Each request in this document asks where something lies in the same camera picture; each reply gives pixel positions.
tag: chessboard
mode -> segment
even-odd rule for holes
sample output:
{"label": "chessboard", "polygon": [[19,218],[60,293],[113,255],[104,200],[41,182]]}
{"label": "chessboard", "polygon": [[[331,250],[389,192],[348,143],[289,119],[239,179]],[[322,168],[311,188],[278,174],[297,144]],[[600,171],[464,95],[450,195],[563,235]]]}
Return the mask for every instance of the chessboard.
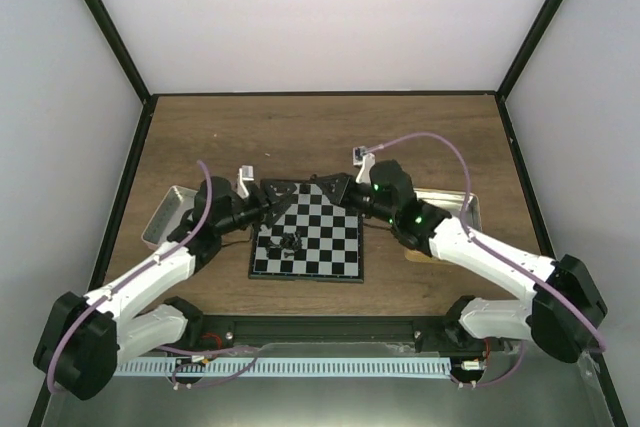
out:
{"label": "chessboard", "polygon": [[332,205],[313,181],[294,184],[284,215],[254,229],[249,277],[362,282],[362,217]]}

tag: white bracket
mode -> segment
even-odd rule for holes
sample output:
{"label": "white bracket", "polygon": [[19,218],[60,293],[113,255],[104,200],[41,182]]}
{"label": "white bracket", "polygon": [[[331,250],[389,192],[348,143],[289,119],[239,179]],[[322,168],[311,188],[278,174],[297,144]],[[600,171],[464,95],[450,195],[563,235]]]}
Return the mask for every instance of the white bracket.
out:
{"label": "white bracket", "polygon": [[118,330],[118,365],[159,345],[177,342],[182,337],[187,323],[182,312],[165,304],[135,317]]}
{"label": "white bracket", "polygon": [[253,182],[253,166],[243,165],[238,169],[238,179],[236,181],[236,193],[242,199],[249,197],[249,189],[245,185],[245,182]]}
{"label": "white bracket", "polygon": [[373,154],[365,154],[362,157],[362,166],[360,167],[360,172],[358,172],[358,176],[356,177],[356,184],[371,184],[369,172],[375,163],[376,156]]}
{"label": "white bracket", "polygon": [[460,325],[476,339],[531,339],[531,308],[519,300],[473,299],[460,314]]}

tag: white enclosure wall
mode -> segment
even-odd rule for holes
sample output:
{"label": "white enclosure wall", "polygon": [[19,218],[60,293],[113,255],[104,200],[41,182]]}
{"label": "white enclosure wall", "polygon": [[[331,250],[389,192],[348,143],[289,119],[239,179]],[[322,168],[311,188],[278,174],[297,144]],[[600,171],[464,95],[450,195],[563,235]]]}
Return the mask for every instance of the white enclosure wall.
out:
{"label": "white enclosure wall", "polygon": [[151,92],[493,90],[544,0],[103,0]]}
{"label": "white enclosure wall", "polygon": [[82,0],[0,0],[0,424],[27,425],[54,300],[86,290],[140,102]]}
{"label": "white enclosure wall", "polygon": [[582,258],[609,317],[606,360],[640,425],[640,2],[565,0],[508,108],[556,250]]}

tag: wooden tabletop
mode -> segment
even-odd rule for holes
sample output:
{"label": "wooden tabletop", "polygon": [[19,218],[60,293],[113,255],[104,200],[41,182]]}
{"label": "wooden tabletop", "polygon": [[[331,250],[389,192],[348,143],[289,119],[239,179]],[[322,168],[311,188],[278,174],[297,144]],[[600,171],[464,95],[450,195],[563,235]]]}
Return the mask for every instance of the wooden tabletop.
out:
{"label": "wooden tabletop", "polygon": [[[243,164],[256,178],[308,178],[352,172],[351,149],[429,130],[452,141],[471,171],[483,231],[538,252],[507,139],[492,96],[161,97],[151,123],[107,272],[107,282],[150,254],[140,236],[172,185],[198,188],[204,160],[234,179]],[[381,151],[415,187],[463,190],[454,155],[431,139]],[[238,240],[247,232],[226,240]],[[202,271],[160,300],[179,295],[206,313],[441,315],[461,295],[509,295],[447,263],[415,263],[388,233],[365,228],[362,284],[250,280],[249,243],[223,249]]]}

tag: silver tray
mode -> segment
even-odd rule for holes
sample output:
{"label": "silver tray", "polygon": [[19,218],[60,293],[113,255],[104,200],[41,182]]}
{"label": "silver tray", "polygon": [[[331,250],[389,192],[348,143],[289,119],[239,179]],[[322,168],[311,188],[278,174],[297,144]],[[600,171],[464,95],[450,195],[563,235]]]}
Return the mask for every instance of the silver tray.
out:
{"label": "silver tray", "polygon": [[[464,192],[447,190],[415,189],[419,199],[430,204],[448,210],[453,215],[460,213],[460,207],[464,200]],[[142,233],[142,241],[150,249],[156,249],[158,245],[167,239],[167,236],[180,224],[184,213],[193,208],[193,199],[196,191],[174,185],[164,196]],[[467,223],[476,230],[482,230],[480,226],[480,206],[478,198],[471,194],[469,209],[467,210]]]}
{"label": "silver tray", "polygon": [[142,233],[142,241],[155,250],[179,224],[184,213],[193,208],[196,191],[174,185],[164,196]]}

